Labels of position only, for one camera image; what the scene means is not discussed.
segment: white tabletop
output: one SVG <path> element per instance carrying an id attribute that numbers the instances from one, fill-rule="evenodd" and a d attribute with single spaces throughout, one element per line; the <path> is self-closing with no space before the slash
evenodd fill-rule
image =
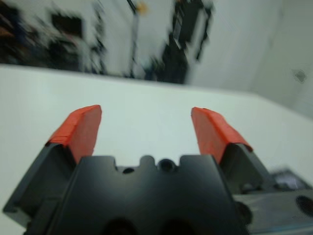
<path id="1" fill-rule="evenodd" d="M 269 169 L 288 166 L 313 182 L 313 121 L 253 94 L 71 73 L 0 66 L 0 206 L 68 114 L 100 104 L 94 155 L 138 165 L 199 154 L 190 113 L 205 107 L 221 113 L 251 144 Z M 23 228 L 3 214 L 1 234 Z"/>

